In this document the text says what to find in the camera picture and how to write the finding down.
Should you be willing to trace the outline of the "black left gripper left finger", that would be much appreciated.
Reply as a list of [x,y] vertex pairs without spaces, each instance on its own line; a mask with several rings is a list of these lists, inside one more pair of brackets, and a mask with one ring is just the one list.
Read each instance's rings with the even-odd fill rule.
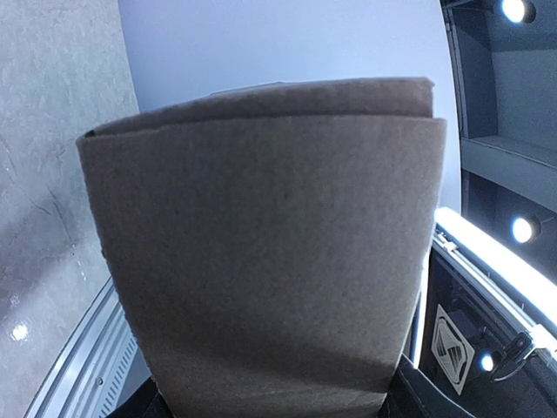
[[172,418],[172,412],[158,391],[156,382],[148,378],[107,418]]

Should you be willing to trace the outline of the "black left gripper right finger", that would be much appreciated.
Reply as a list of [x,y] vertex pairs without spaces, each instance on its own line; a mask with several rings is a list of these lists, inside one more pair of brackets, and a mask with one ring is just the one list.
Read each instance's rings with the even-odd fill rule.
[[441,392],[402,354],[378,417],[474,418],[474,415]]

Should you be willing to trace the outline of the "brown cardboard box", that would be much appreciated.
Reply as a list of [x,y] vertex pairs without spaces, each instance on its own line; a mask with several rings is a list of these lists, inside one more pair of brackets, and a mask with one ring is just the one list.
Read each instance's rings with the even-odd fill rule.
[[374,417],[419,299],[446,123],[425,78],[269,84],[77,141],[176,417]]

